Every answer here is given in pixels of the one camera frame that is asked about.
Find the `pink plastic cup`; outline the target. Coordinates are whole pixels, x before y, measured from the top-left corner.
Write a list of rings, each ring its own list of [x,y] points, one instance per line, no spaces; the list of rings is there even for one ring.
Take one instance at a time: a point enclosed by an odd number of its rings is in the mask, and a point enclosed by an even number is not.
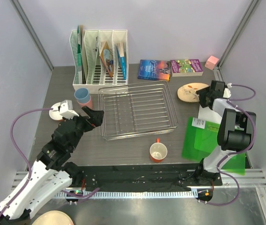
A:
[[[86,98],[83,99],[83,100],[78,99],[77,102],[78,102],[78,104],[79,104],[81,107],[87,106],[87,107],[93,109],[93,103],[92,103],[91,96],[88,96],[88,97],[86,97]]]

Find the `beige bird pattern plate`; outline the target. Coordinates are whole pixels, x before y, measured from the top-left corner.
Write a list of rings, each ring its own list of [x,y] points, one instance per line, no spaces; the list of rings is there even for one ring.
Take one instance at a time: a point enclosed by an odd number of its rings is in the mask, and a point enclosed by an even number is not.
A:
[[[208,86],[209,85],[206,83],[188,83],[177,90],[177,96],[183,102],[196,103],[199,102],[199,96],[196,91],[204,89]]]

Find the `blue plastic cup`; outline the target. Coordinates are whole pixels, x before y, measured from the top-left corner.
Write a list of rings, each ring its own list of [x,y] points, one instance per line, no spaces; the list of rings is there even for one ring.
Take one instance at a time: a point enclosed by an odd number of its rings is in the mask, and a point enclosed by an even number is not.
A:
[[[90,101],[90,92],[87,88],[79,88],[75,91],[74,96],[78,103],[86,104]]]

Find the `orange white bowl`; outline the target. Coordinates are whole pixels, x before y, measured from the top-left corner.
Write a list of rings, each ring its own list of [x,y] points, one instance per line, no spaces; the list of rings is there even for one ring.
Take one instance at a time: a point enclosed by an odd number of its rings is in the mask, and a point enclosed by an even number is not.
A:
[[[62,116],[60,115],[60,108],[61,103],[55,103],[54,105],[51,106],[51,110],[49,111],[49,116],[51,119],[55,121],[61,121],[63,120]]]

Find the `orange ceramic mug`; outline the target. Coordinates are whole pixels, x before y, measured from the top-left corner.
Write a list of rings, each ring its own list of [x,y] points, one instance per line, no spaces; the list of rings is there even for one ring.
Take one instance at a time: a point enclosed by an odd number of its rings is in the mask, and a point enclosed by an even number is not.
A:
[[[160,139],[157,138],[156,142],[150,146],[149,154],[150,154],[151,161],[155,163],[160,163],[167,156],[168,150],[167,150],[167,147],[163,143],[160,142]]]

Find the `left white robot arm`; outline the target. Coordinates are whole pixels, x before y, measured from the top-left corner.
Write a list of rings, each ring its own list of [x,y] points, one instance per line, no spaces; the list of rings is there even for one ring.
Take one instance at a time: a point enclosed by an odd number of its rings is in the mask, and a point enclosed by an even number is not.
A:
[[[83,134],[100,127],[104,111],[82,107],[82,116],[71,111],[64,116],[42,148],[28,174],[0,202],[0,225],[27,225],[51,198],[65,188],[78,187],[83,180],[82,170],[68,159]]]

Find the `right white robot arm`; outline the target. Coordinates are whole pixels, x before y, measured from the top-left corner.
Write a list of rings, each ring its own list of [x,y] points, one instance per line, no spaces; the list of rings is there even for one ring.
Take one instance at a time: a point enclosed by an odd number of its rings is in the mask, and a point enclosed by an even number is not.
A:
[[[213,80],[209,87],[196,91],[200,106],[209,107],[221,116],[218,145],[200,161],[193,174],[199,185],[216,181],[220,177],[221,168],[232,157],[249,151],[254,145],[257,115],[236,106],[225,96],[225,92],[233,86],[231,83]]]

